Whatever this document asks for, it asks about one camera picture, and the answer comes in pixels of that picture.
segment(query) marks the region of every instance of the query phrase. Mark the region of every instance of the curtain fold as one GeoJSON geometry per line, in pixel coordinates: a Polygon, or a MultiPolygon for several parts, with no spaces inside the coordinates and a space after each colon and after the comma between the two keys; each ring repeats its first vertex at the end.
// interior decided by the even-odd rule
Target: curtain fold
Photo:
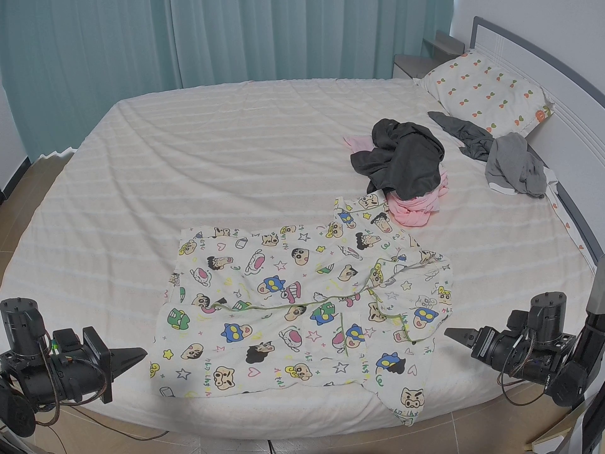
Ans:
{"type": "Polygon", "coordinates": [[[0,0],[0,67],[28,154],[78,147],[121,99],[244,80],[390,78],[453,0],[0,0]]]}

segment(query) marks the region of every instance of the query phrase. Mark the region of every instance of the bed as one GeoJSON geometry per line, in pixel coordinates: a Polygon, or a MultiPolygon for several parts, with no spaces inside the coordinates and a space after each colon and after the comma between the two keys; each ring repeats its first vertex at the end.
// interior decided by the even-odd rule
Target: bed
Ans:
{"type": "MultiPolygon", "coordinates": [[[[483,42],[489,47],[487,34],[483,42]]],[[[284,217],[325,223],[335,197],[358,197],[367,187],[352,170],[343,136],[368,134],[389,117],[427,126],[445,148],[450,191],[441,211],[411,233],[452,261],[458,300],[447,326],[503,328],[511,309],[525,309],[533,295],[557,290],[568,293],[566,331],[578,332],[594,267],[579,244],[598,253],[590,219],[578,211],[586,210],[583,198],[565,195],[581,228],[570,224],[580,237],[573,240],[548,199],[491,191],[484,164],[460,154],[457,140],[427,116],[431,110],[441,106],[400,79],[244,82],[118,102],[34,214],[0,297],[37,300],[49,331],[77,332],[92,324],[110,347],[149,348],[182,228],[255,230],[284,217]]],[[[543,126],[539,134],[545,132],[543,126]]],[[[539,142],[535,148],[546,151],[547,164],[560,175],[554,152],[539,142]]],[[[3,335],[1,341],[6,347],[3,335]]],[[[440,332],[435,342],[421,420],[500,393],[496,372],[440,332]]],[[[142,361],[114,383],[112,403],[90,408],[154,428],[246,439],[399,424],[357,384],[189,399],[153,395],[148,378],[142,361]]]]}

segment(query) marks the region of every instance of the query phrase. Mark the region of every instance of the gray clothing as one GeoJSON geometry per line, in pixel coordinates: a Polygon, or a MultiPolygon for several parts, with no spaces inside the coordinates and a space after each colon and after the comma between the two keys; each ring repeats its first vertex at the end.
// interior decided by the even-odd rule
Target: gray clothing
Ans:
{"type": "Polygon", "coordinates": [[[516,132],[494,140],[485,165],[485,177],[488,183],[539,199],[546,193],[544,163],[527,151],[527,141],[516,132]]]}
{"type": "Polygon", "coordinates": [[[437,111],[429,111],[428,116],[441,126],[443,131],[464,143],[464,146],[460,148],[463,155],[482,162],[488,160],[494,137],[486,130],[470,121],[463,121],[437,111]]]}

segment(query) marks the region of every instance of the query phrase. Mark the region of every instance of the wooden floor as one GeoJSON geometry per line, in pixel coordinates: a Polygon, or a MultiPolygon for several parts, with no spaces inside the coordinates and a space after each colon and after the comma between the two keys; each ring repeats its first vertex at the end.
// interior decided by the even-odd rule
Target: wooden floor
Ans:
{"type": "MultiPolygon", "coordinates": [[[[21,234],[30,222],[46,192],[70,156],[38,160],[19,182],[10,198],[0,205],[0,283],[21,234]]],[[[540,393],[538,386],[521,386],[511,391],[518,403],[540,393]]],[[[107,425],[138,437],[159,431],[93,415],[107,425]]],[[[274,440],[278,453],[298,454],[521,454],[523,445],[548,430],[567,412],[549,397],[527,407],[515,407],[503,397],[469,409],[448,413],[415,424],[412,428],[383,428],[343,436],[316,439],[274,440]]],[[[47,420],[52,414],[39,415],[47,420]]],[[[161,439],[137,442],[98,426],[73,409],[61,409],[55,430],[67,454],[240,454],[268,452],[266,441],[201,438],[197,435],[169,433],[161,439]]],[[[29,441],[42,449],[64,452],[49,428],[38,427],[29,441]]]]}

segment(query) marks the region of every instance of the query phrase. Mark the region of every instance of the pillow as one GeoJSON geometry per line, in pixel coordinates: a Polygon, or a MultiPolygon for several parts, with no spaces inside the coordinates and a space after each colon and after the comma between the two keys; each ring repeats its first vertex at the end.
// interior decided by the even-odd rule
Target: pillow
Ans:
{"type": "Polygon", "coordinates": [[[525,137],[552,114],[540,86],[474,49],[433,69],[417,84],[451,116],[471,121],[495,138],[511,131],[525,137]]]}

